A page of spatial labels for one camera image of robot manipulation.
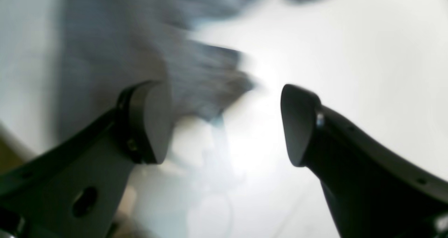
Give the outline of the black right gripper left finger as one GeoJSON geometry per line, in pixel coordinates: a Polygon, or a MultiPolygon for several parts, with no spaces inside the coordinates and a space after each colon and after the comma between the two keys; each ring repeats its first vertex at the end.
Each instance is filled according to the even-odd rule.
{"type": "Polygon", "coordinates": [[[1,233],[106,237],[134,166],[166,157],[171,104],[168,82],[134,85],[74,137],[1,175],[1,233]]]}

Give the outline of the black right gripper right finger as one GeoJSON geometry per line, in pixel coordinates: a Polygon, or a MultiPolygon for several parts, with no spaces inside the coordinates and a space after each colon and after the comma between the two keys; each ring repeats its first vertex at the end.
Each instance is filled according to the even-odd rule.
{"type": "Polygon", "coordinates": [[[447,237],[445,180],[393,153],[311,91],[286,84],[280,107],[289,159],[319,178],[340,237],[447,237]]]}

